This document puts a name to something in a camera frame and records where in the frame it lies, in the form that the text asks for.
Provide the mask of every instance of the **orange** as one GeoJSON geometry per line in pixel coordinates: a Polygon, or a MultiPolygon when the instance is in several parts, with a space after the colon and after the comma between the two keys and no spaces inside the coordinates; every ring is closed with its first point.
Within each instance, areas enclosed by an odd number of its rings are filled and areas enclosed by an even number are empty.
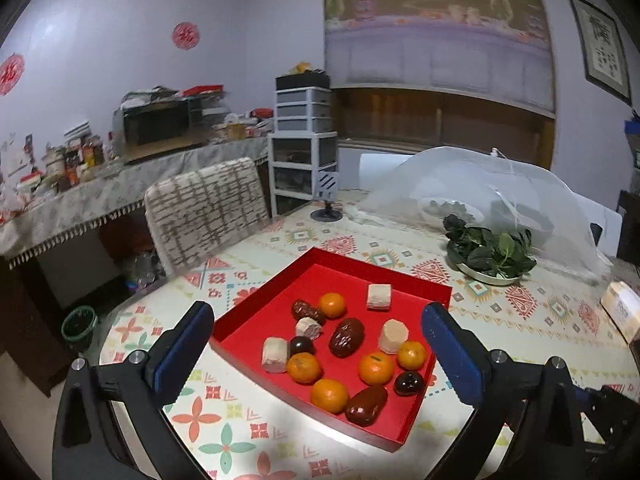
{"type": "Polygon", "coordinates": [[[287,374],[297,383],[311,384],[322,375],[322,367],[315,355],[301,352],[287,361],[287,374]]]}
{"type": "Polygon", "coordinates": [[[344,384],[333,379],[320,379],[311,388],[311,403],[329,413],[341,413],[349,400],[344,384]]]}
{"type": "Polygon", "coordinates": [[[405,370],[419,370],[427,359],[427,351],[417,341],[405,341],[398,349],[398,364],[405,370]]]}
{"type": "Polygon", "coordinates": [[[384,352],[365,355],[358,365],[358,375],[369,386],[386,384],[394,375],[394,360],[384,352]]]}
{"type": "Polygon", "coordinates": [[[337,317],[344,316],[344,313],[347,312],[347,304],[345,303],[344,298],[335,292],[329,292],[320,298],[320,301],[318,301],[318,308],[329,319],[336,319],[337,317]]]}

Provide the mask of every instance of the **round red wall decoration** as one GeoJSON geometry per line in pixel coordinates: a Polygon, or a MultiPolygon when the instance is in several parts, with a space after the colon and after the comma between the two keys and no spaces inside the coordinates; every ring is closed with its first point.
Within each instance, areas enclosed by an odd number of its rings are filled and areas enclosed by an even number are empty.
{"type": "Polygon", "coordinates": [[[171,35],[175,46],[183,50],[189,50],[200,43],[200,31],[198,26],[189,22],[182,22],[174,28],[171,35]]]}
{"type": "Polygon", "coordinates": [[[24,72],[24,58],[20,54],[9,56],[0,65],[0,95],[7,95],[24,72]]]}

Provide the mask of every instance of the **tablecloth fringe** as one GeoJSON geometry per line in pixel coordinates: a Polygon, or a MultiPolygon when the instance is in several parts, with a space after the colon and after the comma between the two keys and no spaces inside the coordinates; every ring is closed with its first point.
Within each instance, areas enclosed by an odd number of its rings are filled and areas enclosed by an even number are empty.
{"type": "Polygon", "coordinates": [[[130,204],[122,206],[121,208],[118,208],[114,211],[111,211],[106,215],[102,215],[99,218],[83,222],[67,229],[66,231],[62,231],[61,233],[58,233],[57,235],[44,240],[38,245],[33,246],[31,249],[27,249],[17,256],[9,259],[9,269],[15,269],[15,267],[28,262],[32,258],[39,256],[40,254],[48,251],[50,248],[55,247],[58,244],[61,244],[62,242],[66,242],[67,240],[71,240],[71,238],[83,235],[85,232],[92,229],[97,229],[98,227],[105,225],[111,220],[115,220],[116,218],[120,218],[123,215],[129,214],[137,209],[144,207],[144,205],[144,200],[138,200],[136,202],[132,202],[130,204]]]}

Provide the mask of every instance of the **microwave oven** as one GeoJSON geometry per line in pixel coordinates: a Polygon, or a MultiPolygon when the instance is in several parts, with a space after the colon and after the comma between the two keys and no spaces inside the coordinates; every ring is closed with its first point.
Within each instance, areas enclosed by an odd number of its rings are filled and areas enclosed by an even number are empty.
{"type": "Polygon", "coordinates": [[[113,115],[113,149],[125,161],[141,161],[207,142],[197,97],[119,108],[113,115]]]}

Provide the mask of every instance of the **gray tablecloth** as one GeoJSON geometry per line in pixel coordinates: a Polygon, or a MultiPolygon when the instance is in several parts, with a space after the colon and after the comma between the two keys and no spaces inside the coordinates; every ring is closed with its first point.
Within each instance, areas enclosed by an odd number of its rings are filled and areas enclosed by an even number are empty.
{"type": "Polygon", "coordinates": [[[242,156],[256,161],[266,159],[266,137],[210,144],[162,156],[126,166],[110,178],[81,184],[0,227],[0,255],[13,268],[88,229],[142,207],[145,191],[155,182],[242,156]]]}

